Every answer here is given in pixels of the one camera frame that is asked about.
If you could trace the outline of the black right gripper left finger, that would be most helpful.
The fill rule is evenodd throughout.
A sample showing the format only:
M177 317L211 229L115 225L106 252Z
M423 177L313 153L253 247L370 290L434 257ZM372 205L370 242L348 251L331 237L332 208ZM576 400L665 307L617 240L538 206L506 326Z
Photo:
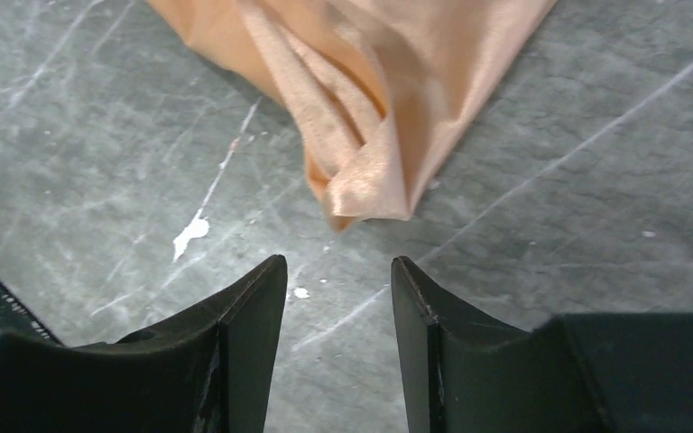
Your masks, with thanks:
M0 432L261 432L287 284L279 254L114 343L0 328Z

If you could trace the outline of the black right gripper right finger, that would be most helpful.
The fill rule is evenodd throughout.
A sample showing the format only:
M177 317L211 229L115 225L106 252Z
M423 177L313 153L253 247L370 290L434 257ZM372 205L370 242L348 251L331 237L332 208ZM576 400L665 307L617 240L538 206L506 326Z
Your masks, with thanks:
M561 314L524 331L392 264L412 432L693 432L693 313Z

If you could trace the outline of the orange cloth napkin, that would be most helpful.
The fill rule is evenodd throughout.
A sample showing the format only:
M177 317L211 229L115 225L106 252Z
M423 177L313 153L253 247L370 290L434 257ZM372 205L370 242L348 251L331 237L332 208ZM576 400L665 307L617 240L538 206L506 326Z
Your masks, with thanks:
M408 220L550 1L155 1L283 106L330 225Z

